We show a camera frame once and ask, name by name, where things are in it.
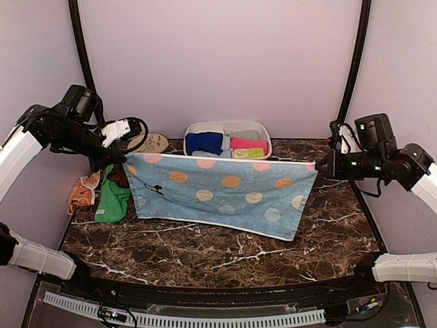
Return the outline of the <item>light blue patterned towel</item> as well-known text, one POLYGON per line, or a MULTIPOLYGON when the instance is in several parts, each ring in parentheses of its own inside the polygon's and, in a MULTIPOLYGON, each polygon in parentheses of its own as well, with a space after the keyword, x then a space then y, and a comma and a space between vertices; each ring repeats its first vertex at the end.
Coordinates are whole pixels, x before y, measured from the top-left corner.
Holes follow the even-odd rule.
POLYGON ((292 241, 317 177, 314 163, 129 154, 140 219, 207 223, 292 241))

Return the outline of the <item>royal blue microfiber towel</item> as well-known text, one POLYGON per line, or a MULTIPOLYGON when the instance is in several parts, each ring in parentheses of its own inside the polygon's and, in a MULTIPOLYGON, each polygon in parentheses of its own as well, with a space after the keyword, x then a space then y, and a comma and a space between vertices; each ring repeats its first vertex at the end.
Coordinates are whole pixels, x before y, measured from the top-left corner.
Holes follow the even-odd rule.
POLYGON ((220 155, 222 150, 223 134, 214 132, 188 133, 185 136, 186 153, 202 151, 220 155))

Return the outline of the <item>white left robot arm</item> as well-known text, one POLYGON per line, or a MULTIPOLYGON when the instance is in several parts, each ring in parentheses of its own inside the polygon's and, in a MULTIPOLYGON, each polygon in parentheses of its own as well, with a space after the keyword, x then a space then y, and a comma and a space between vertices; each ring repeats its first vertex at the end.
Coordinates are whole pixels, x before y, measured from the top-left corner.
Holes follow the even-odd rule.
MULTIPOLYGON (((90 125, 101 98, 82 85, 71 85, 54 107, 34 105, 20 116, 1 145, 1 196, 5 197, 28 164, 45 148, 81 154, 106 166, 126 157, 110 145, 131 132, 127 119, 90 125)), ((1 265, 14 265, 69 281, 82 298, 96 293, 89 267, 74 255, 25 239, 1 224, 1 265)))

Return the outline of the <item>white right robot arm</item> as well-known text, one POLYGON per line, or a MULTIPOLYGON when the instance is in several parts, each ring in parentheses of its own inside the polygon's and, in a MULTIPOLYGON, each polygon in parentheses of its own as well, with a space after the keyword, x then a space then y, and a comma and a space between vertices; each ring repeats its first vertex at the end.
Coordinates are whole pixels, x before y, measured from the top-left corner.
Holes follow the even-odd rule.
MULTIPOLYGON (((330 123, 329 153, 315 164, 335 180, 376 180, 378 198, 381 186, 398 182, 407 192, 436 210, 436 162, 420 145, 409 143, 398 148, 389 117, 385 113, 355 120, 355 126, 338 120, 330 123)), ((362 297, 375 282, 423 282, 436 288, 436 254, 395 255, 371 252, 354 268, 348 290, 362 297)))

